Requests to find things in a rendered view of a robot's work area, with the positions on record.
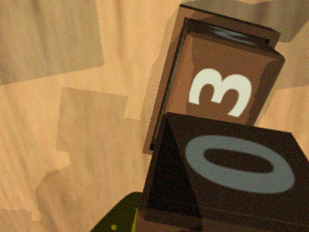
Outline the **brown number cube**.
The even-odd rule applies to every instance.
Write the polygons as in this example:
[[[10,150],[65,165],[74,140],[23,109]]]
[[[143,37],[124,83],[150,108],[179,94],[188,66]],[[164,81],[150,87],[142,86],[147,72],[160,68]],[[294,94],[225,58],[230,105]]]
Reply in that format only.
[[[254,127],[285,62],[258,37],[190,19],[165,113]]]
[[[167,112],[135,232],[309,232],[309,160],[291,132]]]

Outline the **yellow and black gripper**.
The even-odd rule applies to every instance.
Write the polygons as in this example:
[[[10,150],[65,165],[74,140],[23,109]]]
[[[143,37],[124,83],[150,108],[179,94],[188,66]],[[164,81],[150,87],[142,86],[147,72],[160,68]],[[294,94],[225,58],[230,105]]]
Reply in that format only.
[[[90,232],[135,232],[142,192],[134,191],[119,201]]]

